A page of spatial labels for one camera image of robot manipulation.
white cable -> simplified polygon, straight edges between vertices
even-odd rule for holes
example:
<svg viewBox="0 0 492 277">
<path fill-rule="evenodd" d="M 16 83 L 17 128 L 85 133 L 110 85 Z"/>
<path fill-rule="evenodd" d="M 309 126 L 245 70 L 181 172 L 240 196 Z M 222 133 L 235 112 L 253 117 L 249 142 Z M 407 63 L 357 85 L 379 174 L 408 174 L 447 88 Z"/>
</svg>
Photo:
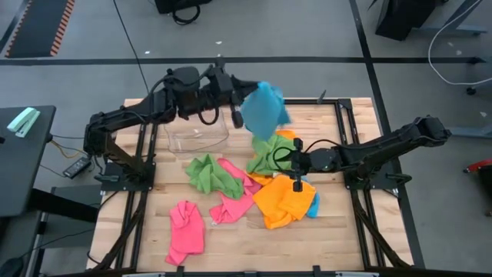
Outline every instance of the white cable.
<svg viewBox="0 0 492 277">
<path fill-rule="evenodd" d="M 482 80 L 482 81 L 478 81 L 478 82 L 472 82 L 472 83 L 465 83 L 465 82 L 450 82 L 448 81 L 445 77 L 443 77 L 439 71 L 434 67 L 434 65 L 432 65 L 432 62 L 431 62 L 431 49 L 432 49 L 432 45 L 434 44 L 434 41 L 436 40 L 436 37 L 449 25 L 453 24 L 456 20 L 460 19 L 462 16 L 466 15 L 467 12 L 469 12 L 472 8 L 474 8 L 476 5 L 478 5 L 478 3 L 480 3 L 480 0 L 477 0 L 474 4 L 472 4 L 466 11 L 464 11 L 464 13 L 462 13 L 461 15 L 458 15 L 455 19 L 451 20 L 449 23 L 447 23 L 446 25 L 443 26 L 443 28 L 441 28 L 437 34 L 434 36 L 434 38 L 432 38 L 432 41 L 430 42 L 430 45 L 429 45 L 429 51 L 427 52 L 427 58 L 429 60 L 429 65 L 431 66 L 431 68 L 437 73 L 437 75 L 439 75 L 439 77 L 441 79 L 443 79 L 443 81 L 445 81 L 446 83 L 450 84 L 450 85 L 479 85 L 479 84 L 483 84 L 485 82 L 489 82 L 489 81 L 492 81 L 492 78 L 488 78 L 488 79 L 485 79 L 485 80 Z"/>
</svg>

floor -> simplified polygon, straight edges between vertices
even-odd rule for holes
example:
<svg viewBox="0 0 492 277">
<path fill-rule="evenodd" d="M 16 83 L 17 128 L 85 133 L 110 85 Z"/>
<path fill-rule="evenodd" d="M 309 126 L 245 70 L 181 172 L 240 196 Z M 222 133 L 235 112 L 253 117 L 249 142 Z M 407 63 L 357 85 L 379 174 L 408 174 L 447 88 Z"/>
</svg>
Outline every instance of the floor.
<svg viewBox="0 0 492 277">
<path fill-rule="evenodd" d="M 234 63 L 227 65 L 227 70 L 239 78 L 268 80 L 280 86 L 286 97 L 318 97 L 326 89 L 326 97 L 379 99 L 379 87 L 392 129 L 423 115 L 437 116 L 450 127 L 492 122 L 492 87 L 482 88 L 474 96 L 466 95 L 465 87 L 447 85 L 425 63 L 405 59 L 375 63 L 377 83 L 371 82 L 351 5 L 357 5 L 373 58 L 425 58 L 431 40 L 429 35 L 418 32 L 412 32 L 404 42 L 375 35 L 381 4 L 368 10 L 371 2 L 214 0 L 202 7 L 196 23 L 178 26 L 171 17 L 158 14 L 152 0 L 117 0 L 139 58 L 153 61 L 142 66 L 150 84 L 162 77 L 165 69 L 181 66 L 171 58 L 185 58 L 184 62 L 193 64 L 198 63 L 196 58 L 217 55 L 352 57 L 359 59 L 352 63 L 330 59 Z M 438 7 L 425 25 L 442 25 L 461 2 L 452 0 Z M 21 3 L 22 0 L 0 2 L 0 34 L 7 30 Z M 492 30 L 487 12 L 491 9 L 492 2 L 482 2 L 465 23 Z M 487 49 L 491 45 L 492 34 L 442 36 L 432 53 L 452 61 L 489 55 Z M 0 106 L 55 105 L 52 133 L 83 136 L 90 115 L 115 109 L 125 98 L 145 95 L 138 66 L 126 62 L 132 58 L 113 1 L 76 0 L 60 52 L 49 59 L 62 60 L 65 65 L 6 65 L 0 59 Z M 93 64 L 80 65 L 82 59 L 91 59 Z M 109 65 L 107 59 L 120 62 Z M 206 64 L 196 66 L 203 70 Z M 448 79 L 461 82 L 489 78 L 492 73 L 485 64 L 441 63 L 436 67 Z M 381 115 L 381 103 L 378 108 Z M 380 121 L 384 123 L 385 118 L 380 117 Z M 81 148 L 81 140 L 58 142 Z M 492 208 L 492 201 L 475 176 L 462 173 L 466 165 L 490 158 L 491 147 L 492 142 L 487 140 L 453 137 L 445 146 L 417 149 L 401 157 L 402 169 L 414 177 L 407 190 L 427 268 L 492 273 L 492 222 L 484 216 L 484 211 Z M 56 148 L 47 146 L 43 165 L 61 172 L 70 163 Z M 70 181 L 40 169 L 35 186 L 49 190 L 52 186 L 95 183 L 91 173 Z M 85 267 L 87 250 L 88 247 L 48 251 L 42 272 L 80 272 Z"/>
</svg>

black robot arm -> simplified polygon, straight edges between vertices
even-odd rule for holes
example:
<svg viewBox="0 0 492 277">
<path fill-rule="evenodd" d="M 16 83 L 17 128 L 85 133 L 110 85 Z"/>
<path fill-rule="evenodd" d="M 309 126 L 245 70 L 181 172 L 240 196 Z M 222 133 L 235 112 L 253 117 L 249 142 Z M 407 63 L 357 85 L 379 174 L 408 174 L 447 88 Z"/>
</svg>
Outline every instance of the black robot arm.
<svg viewBox="0 0 492 277">
<path fill-rule="evenodd" d="M 203 78 L 210 83 L 200 88 Z M 164 88 L 155 92 L 161 83 Z M 132 178 L 144 179 L 145 164 L 117 146 L 111 137 L 113 132 L 139 124 L 169 123 L 175 120 L 176 115 L 186 120 L 190 115 L 198 115 L 204 124 L 211 125 L 217 121 L 219 107 L 224 105 L 231 107 L 234 126 L 240 128 L 243 125 L 242 117 L 235 107 L 242 104 L 257 87 L 257 82 L 230 76 L 224 70 L 221 58 L 201 75 L 195 67 L 169 69 L 140 103 L 93 115 L 85 127 L 84 150 L 90 156 L 104 156 L 112 160 Z M 212 122 L 206 122 L 201 117 L 201 113 L 207 110 L 215 110 Z"/>
<path fill-rule="evenodd" d="M 339 145 L 311 152 L 302 152 L 303 142 L 296 138 L 296 150 L 278 159 L 291 160 L 292 170 L 286 172 L 295 180 L 294 190 L 302 191 L 301 176 L 308 173 L 345 172 L 346 176 L 360 181 L 368 180 L 385 163 L 417 147 L 435 147 L 443 145 L 451 133 L 446 130 L 438 118 L 430 116 L 416 118 L 388 135 L 383 135 L 360 145 Z"/>
</svg>

black stand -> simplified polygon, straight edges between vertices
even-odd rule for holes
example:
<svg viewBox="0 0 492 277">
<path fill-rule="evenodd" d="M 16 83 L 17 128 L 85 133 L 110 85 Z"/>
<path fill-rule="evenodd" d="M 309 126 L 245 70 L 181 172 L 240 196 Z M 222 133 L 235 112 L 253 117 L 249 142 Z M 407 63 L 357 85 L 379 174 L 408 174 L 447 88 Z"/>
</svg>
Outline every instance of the black stand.
<svg viewBox="0 0 492 277">
<path fill-rule="evenodd" d="M 49 192 L 32 189 L 29 208 L 86 222 L 98 221 L 98 210 L 90 205 L 64 199 Z"/>
</svg>

clear plastic container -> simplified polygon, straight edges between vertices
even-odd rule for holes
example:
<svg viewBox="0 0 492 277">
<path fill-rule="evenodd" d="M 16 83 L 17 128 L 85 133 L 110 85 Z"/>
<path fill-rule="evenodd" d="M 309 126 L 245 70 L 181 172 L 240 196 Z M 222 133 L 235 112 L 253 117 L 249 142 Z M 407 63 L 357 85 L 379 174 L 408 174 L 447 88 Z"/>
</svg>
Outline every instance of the clear plastic container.
<svg viewBox="0 0 492 277">
<path fill-rule="evenodd" d="M 202 112 L 202 116 L 206 122 L 211 122 L 215 111 Z M 189 120 L 176 117 L 173 122 L 164 125 L 164 130 L 168 136 L 169 152 L 184 159 L 204 153 L 220 152 L 227 146 L 229 137 L 221 109 L 218 120 L 213 125 L 205 125 L 197 115 L 193 115 Z"/>
</svg>

